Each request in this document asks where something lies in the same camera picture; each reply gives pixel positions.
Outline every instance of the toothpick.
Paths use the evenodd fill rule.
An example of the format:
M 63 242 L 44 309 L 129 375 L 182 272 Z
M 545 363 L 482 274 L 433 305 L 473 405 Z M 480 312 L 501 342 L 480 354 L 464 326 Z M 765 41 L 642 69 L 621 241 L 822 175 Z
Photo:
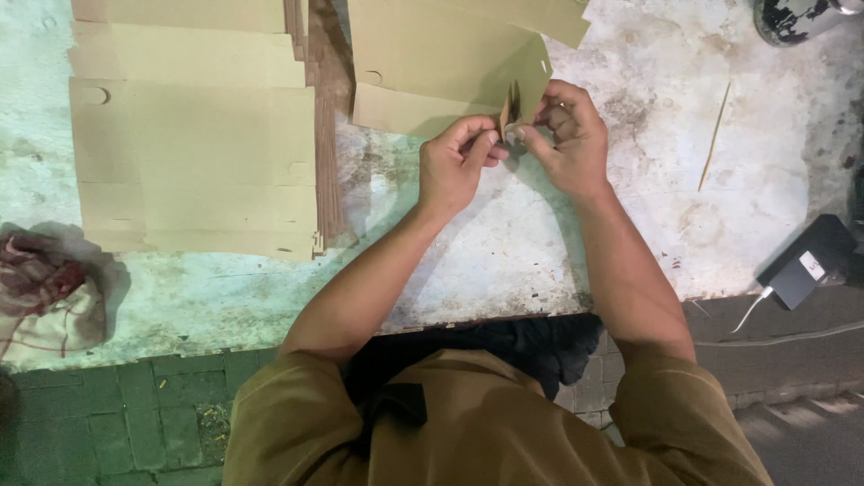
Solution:
M 726 94 L 723 95 L 723 104 L 720 105 L 720 115 L 717 117 L 717 126 L 714 127 L 714 136 L 711 138 L 711 149 L 708 151 L 708 160 L 705 161 L 705 169 L 702 170 L 702 179 L 699 181 L 699 189 L 696 192 L 702 191 L 702 185 L 705 183 L 705 177 L 708 176 L 708 166 L 711 165 L 711 156 L 714 155 L 714 144 L 717 141 L 717 132 L 720 130 L 720 120 L 723 119 L 723 109 L 726 108 L 726 99 L 729 97 L 729 88 L 732 87 L 732 81 L 726 85 Z

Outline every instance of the white cable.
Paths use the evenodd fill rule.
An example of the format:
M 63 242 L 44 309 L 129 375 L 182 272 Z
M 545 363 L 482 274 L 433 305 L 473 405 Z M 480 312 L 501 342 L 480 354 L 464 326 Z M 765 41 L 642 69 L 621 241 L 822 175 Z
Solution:
M 765 289 L 762 289 L 762 293 L 760 293 L 759 296 L 756 297 L 756 300 L 753 301 L 753 305 L 750 306 L 750 309 L 747 309 L 747 313 L 741 319 L 741 322 L 738 323 L 738 327 L 735 328 L 734 331 L 732 331 L 733 333 L 738 332 L 738 329 L 741 329 L 741 326 L 743 326 L 744 321 L 746 321 L 747 318 L 750 317 L 750 313 L 753 312 L 753 308 L 756 307 L 756 304 L 761 302 L 763 298 L 770 296 L 771 292 L 773 291 L 774 289 L 770 285 L 768 285 Z
M 803 339 L 815 339 L 817 337 L 825 337 L 832 336 L 834 334 L 840 334 L 842 332 L 847 332 L 850 330 L 858 330 L 864 329 L 864 321 L 858 321 L 857 323 L 844 324 L 842 326 L 837 326 L 832 329 L 818 330 L 813 332 L 802 332 L 798 334 L 792 334 L 788 336 L 775 337 L 774 339 L 769 339 L 766 341 L 729 341 L 729 342 L 702 342 L 696 341 L 693 344 L 696 346 L 717 346 L 721 348 L 738 348 L 738 347 L 746 347 L 746 346 L 772 346 L 773 344 L 780 344 L 781 342 L 790 342 L 790 341 L 801 341 Z

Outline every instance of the brown shirt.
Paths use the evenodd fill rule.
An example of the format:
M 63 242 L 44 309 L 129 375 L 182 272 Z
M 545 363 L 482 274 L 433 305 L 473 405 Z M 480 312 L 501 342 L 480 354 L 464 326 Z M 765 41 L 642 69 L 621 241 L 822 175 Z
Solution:
M 363 423 L 337 367 L 277 358 L 234 402 L 223 484 L 771 484 L 720 384 L 686 361 L 626 370 L 610 413 L 627 447 L 486 351 L 439 351 L 400 382 L 422 383 L 428 422 L 383 415 L 367 462 L 347 446 Z

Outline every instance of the cloth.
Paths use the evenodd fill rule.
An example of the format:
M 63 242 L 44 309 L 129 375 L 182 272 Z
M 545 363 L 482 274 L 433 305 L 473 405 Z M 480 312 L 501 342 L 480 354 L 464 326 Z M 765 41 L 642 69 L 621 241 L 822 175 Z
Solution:
M 95 283 L 59 248 L 30 233 L 0 239 L 0 361 L 44 364 L 105 339 L 105 303 Z
M 379 415 L 366 461 L 339 369 L 280 356 L 238 392 L 223 484 L 771 484 L 709 372 L 629 365 L 610 410 L 617 447 L 487 351 L 440 350 L 391 380 L 422 385 L 426 423 Z
M 485 349 L 540 383 L 549 400 L 573 385 L 597 349 L 603 322 L 594 314 L 482 323 L 373 337 L 341 370 L 359 404 L 402 370 L 441 349 Z

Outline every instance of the right hand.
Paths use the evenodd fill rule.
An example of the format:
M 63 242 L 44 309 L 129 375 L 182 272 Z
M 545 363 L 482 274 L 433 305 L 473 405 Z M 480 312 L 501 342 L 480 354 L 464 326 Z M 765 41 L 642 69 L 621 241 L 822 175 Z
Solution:
M 556 145 L 535 126 L 552 131 Z M 606 176 L 608 136 L 597 108 L 584 89 L 551 80 L 533 125 L 520 125 L 516 136 L 540 161 L 552 184 L 572 199 L 609 189 Z

